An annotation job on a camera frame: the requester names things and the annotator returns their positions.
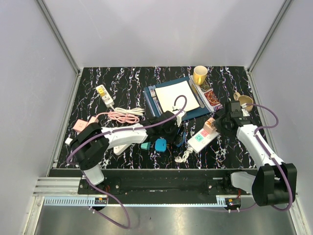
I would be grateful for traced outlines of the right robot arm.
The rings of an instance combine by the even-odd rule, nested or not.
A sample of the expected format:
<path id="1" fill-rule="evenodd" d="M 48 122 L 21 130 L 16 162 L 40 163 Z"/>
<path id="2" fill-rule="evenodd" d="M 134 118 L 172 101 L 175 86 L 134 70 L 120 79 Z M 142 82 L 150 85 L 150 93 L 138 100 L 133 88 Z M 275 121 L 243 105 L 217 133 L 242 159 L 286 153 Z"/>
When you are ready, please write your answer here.
<path id="1" fill-rule="evenodd" d="M 287 211 L 295 201 L 297 169 L 287 164 L 271 149 L 260 134 L 260 127 L 253 124 L 250 115 L 244 115 L 239 101 L 228 101 L 217 112 L 213 122 L 217 132 L 223 136 L 236 136 L 245 146 L 257 166 L 257 174 L 245 171 L 231 173 L 222 181 L 224 192 L 233 194 L 242 189 L 252 194 L 255 203 L 272 206 L 278 211 Z"/>

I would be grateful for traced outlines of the white multicolour power strip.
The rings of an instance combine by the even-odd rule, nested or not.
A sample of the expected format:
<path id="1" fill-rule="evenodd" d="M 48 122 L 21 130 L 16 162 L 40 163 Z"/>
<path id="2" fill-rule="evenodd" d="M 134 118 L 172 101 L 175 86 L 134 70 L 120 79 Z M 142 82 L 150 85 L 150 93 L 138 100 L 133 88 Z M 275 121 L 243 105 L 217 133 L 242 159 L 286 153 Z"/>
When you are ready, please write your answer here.
<path id="1" fill-rule="evenodd" d="M 204 129 L 201 129 L 191 139 L 188 140 L 188 147 L 192 148 L 193 152 L 199 153 L 218 135 L 219 133 L 216 131 L 213 131 L 211 134 L 209 134 Z"/>

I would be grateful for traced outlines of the teal small plug adapter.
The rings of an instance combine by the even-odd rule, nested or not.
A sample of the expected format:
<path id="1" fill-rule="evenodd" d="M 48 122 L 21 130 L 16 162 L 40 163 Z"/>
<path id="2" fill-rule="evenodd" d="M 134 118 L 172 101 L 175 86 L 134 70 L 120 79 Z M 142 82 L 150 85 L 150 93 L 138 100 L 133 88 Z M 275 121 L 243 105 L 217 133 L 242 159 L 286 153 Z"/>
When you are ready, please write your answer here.
<path id="1" fill-rule="evenodd" d="M 141 149 L 144 149 L 144 150 L 149 150 L 150 147 L 151 147 L 151 143 L 150 142 L 144 142 L 141 144 Z"/>

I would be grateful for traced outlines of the pink deer cube adapter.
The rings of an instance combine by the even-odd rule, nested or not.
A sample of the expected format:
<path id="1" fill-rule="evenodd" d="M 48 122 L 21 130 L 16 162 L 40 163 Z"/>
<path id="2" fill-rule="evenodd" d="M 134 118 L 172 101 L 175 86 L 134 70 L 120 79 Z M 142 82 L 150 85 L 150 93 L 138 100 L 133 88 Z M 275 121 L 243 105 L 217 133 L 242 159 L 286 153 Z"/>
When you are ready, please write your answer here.
<path id="1" fill-rule="evenodd" d="M 214 121 L 215 119 L 210 117 L 203 125 L 203 129 L 209 134 L 212 134 L 214 131 L 216 131 L 216 127 L 213 124 Z"/>

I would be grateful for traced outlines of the light blue plug adapter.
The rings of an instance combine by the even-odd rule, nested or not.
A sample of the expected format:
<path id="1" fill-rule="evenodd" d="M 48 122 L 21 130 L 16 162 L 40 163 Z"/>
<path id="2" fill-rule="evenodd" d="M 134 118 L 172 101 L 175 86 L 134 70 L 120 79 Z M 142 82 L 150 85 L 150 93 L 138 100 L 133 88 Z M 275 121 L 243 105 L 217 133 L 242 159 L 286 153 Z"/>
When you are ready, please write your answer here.
<path id="1" fill-rule="evenodd" d="M 155 151 L 165 152 L 167 149 L 167 141 L 165 139 L 157 139 L 155 142 Z"/>

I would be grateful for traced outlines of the white triangular power strip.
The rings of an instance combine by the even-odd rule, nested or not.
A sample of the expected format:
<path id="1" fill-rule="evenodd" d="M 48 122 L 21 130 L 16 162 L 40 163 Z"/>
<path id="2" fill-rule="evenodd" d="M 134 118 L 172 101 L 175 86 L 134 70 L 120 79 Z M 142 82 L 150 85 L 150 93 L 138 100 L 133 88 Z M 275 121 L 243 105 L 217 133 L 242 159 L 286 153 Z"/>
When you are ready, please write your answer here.
<path id="1" fill-rule="evenodd" d="M 117 156 L 121 155 L 128 147 L 130 147 L 130 144 L 124 144 L 124 145 L 119 145 L 115 146 L 113 148 L 113 153 Z"/>

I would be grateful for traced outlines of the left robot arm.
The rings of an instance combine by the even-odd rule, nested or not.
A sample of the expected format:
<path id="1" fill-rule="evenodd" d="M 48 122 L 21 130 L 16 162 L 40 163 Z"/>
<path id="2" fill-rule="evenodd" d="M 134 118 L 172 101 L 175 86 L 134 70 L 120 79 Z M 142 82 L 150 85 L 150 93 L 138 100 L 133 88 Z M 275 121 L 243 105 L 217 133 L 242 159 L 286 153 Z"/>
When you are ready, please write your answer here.
<path id="1" fill-rule="evenodd" d="M 107 150 L 125 144 L 155 142 L 157 139 L 175 142 L 184 116 L 185 111 L 180 109 L 126 127 L 107 128 L 91 123 L 67 142 L 71 149 L 67 164 L 78 165 L 89 179 L 89 189 L 100 194 L 105 190 L 106 182 L 99 163 Z"/>

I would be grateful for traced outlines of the dark blue cube adapter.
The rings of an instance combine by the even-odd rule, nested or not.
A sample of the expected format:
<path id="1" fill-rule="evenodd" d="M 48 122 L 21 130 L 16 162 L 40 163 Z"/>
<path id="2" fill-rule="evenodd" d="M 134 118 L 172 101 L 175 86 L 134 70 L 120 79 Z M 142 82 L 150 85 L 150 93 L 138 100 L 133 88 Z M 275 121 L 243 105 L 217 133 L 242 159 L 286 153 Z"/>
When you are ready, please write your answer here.
<path id="1" fill-rule="evenodd" d="M 186 137 L 185 126 L 181 125 L 177 132 L 177 136 L 174 142 L 175 146 L 176 147 L 182 146 L 182 144 L 185 142 L 185 137 Z"/>

